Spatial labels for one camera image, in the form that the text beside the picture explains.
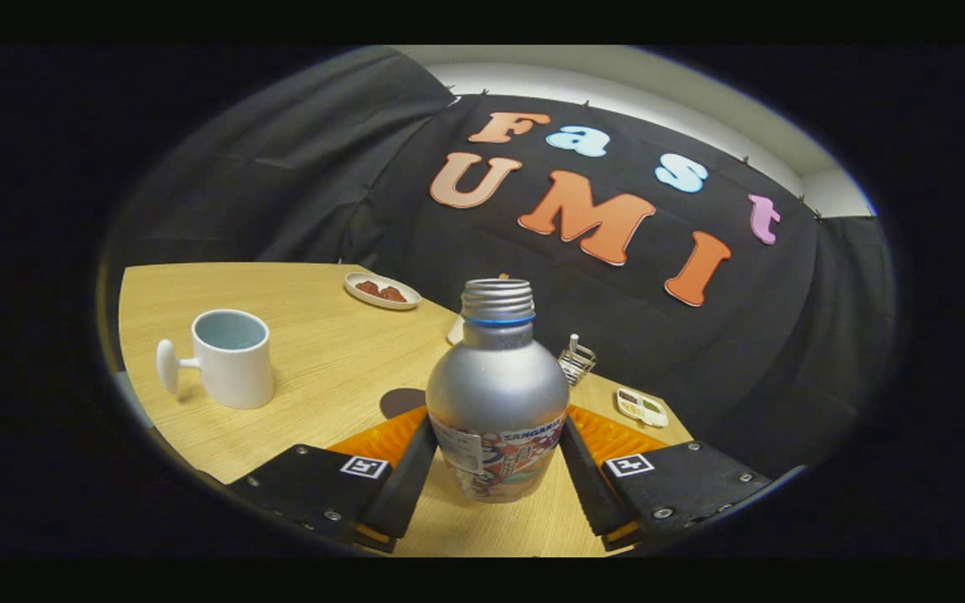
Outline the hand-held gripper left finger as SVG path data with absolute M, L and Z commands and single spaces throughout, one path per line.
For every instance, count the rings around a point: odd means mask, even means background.
M 405 536 L 436 451 L 416 408 L 332 446 L 292 444 L 227 486 L 310 534 L 391 553 Z

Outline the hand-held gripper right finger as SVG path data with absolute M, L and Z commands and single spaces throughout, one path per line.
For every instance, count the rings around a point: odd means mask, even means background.
M 674 544 L 753 503 L 771 478 L 701 441 L 666 444 L 571 405 L 560 450 L 608 552 Z

